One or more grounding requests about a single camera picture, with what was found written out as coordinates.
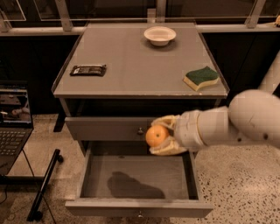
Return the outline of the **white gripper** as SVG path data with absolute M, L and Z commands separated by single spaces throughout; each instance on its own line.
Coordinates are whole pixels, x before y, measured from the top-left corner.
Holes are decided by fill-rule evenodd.
M 161 125 L 174 130 L 159 146 L 150 147 L 150 153 L 156 156 L 173 156 L 186 151 L 196 152 L 205 147 L 198 128 L 199 110 L 185 112 L 182 115 L 165 115 L 151 122 L 152 126 Z

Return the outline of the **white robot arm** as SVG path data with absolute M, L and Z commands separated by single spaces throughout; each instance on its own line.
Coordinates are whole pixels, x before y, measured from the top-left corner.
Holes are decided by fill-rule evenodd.
M 154 120 L 145 140 L 158 156 L 196 152 L 212 145 L 268 144 L 280 148 L 280 52 L 258 89 L 236 95 L 228 106 L 186 111 Z

